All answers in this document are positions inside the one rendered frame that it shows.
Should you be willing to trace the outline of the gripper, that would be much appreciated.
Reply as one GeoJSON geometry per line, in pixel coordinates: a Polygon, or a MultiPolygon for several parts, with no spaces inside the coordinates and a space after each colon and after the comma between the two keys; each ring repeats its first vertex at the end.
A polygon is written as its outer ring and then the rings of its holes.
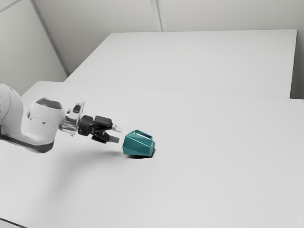
{"type": "Polygon", "coordinates": [[[88,136],[91,134],[91,139],[100,143],[119,143],[120,139],[106,133],[107,130],[122,132],[123,128],[112,123],[111,119],[98,115],[95,118],[83,115],[78,125],[79,135],[88,136]]]}

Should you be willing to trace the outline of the teal faceted mug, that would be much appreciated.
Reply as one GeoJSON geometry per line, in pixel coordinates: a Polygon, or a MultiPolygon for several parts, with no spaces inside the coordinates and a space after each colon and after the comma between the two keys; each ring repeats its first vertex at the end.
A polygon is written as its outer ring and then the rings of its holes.
{"type": "Polygon", "coordinates": [[[123,142],[123,153],[132,156],[152,157],[155,150],[155,142],[151,135],[134,130],[128,133],[123,142]]]}

